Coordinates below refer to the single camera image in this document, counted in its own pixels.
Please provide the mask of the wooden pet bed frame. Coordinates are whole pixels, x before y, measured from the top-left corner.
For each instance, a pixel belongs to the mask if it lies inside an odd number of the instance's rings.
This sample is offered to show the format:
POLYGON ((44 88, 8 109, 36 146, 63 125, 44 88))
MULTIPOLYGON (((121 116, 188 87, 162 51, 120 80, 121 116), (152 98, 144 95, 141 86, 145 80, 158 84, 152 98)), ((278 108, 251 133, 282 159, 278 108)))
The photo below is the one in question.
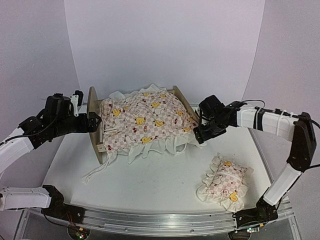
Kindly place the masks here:
MULTIPOLYGON (((187 113, 191 116, 191 118, 199 124, 199 117, 195 113, 195 110, 193 107, 189 104, 183 93, 180 91, 180 89, 177 86, 174 86, 173 89, 167 90, 169 93, 175 95, 180 102, 183 104, 184 108, 186 109, 187 113)), ((102 102, 102 99, 98 99, 97 92, 93 86, 89 88, 88 92, 88 100, 87 100, 87 114, 89 113, 100 113, 100 103, 102 102)), ((98 124, 97 131, 93 133, 89 133, 90 141, 94 150, 94 153, 97 157, 97 160, 100 165, 104 163, 103 160, 103 153, 105 153, 107 150, 105 149, 103 145, 103 134, 102 134, 102 128, 101 125, 98 124)))

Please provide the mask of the duck print ruffled bed cover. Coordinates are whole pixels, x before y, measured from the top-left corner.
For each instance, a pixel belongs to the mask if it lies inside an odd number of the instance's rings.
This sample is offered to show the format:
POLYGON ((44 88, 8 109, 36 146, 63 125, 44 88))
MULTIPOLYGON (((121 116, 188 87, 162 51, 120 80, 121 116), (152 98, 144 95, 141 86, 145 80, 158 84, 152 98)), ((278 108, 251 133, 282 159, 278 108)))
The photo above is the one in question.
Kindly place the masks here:
POLYGON ((198 123, 166 88, 151 84, 131 93, 116 91, 102 99, 99 109, 104 163, 82 177, 85 184, 119 155, 132 164, 150 152, 178 155, 187 145, 200 147, 193 132, 198 123))

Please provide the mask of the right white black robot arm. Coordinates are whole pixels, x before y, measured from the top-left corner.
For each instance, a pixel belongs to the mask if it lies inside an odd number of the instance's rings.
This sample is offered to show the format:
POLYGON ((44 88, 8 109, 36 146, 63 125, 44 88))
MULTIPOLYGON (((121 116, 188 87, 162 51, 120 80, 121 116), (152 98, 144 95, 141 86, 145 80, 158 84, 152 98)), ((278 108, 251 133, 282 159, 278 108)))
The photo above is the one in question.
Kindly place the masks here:
POLYGON ((283 198, 313 164, 317 149, 315 128, 318 122, 308 112, 294 113, 281 108, 255 106, 253 99, 222 103, 215 95, 199 105, 199 125, 195 139, 203 144, 225 134, 228 128, 247 129, 251 134, 264 133, 288 144, 288 157, 283 168, 259 197, 254 207, 233 210, 236 229, 257 227, 278 219, 283 198))

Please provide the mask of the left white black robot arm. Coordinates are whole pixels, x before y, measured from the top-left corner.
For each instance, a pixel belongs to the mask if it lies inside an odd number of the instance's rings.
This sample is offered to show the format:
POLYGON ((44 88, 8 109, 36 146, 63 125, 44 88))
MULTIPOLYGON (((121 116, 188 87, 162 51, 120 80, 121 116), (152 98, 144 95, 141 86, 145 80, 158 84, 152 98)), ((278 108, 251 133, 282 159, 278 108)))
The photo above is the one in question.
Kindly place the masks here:
MULTIPOLYGON (((4 172, 22 156, 36 150, 46 142, 73 133, 95 133, 102 121, 98 113, 79 113, 83 92, 76 90, 70 96, 50 95, 45 107, 30 116, 0 143, 0 171, 4 172)), ((36 188, 5 187, 0 191, 1 211, 40 208, 46 217, 80 224, 85 209, 65 203, 62 193, 53 185, 36 188)))

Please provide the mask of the duck print ruffled pillow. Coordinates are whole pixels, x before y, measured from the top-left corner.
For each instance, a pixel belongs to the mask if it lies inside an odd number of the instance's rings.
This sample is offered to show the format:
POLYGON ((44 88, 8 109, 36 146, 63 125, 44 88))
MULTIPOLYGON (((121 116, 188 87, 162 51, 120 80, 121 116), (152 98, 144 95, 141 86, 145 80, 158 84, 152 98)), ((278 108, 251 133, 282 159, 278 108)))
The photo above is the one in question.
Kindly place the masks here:
POLYGON ((244 198, 254 170, 225 158, 220 153, 212 159, 209 169, 196 190, 198 199, 203 203, 216 204, 232 213, 243 210, 244 198))

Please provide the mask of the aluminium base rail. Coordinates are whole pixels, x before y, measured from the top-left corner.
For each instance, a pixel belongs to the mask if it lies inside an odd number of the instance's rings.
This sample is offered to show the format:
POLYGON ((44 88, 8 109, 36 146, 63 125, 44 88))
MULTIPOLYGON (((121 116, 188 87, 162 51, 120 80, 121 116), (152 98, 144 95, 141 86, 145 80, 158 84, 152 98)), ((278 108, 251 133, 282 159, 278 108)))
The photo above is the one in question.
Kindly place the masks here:
POLYGON ((87 240, 98 235, 112 234, 122 237, 136 236, 138 239, 211 237, 243 240, 300 240, 301 234, 289 198, 286 196, 276 205, 276 218, 262 222, 243 221, 247 215, 228 211, 158 213, 124 212, 82 207, 79 212, 67 207, 65 214, 53 217, 40 208, 23 210, 15 239, 87 240))

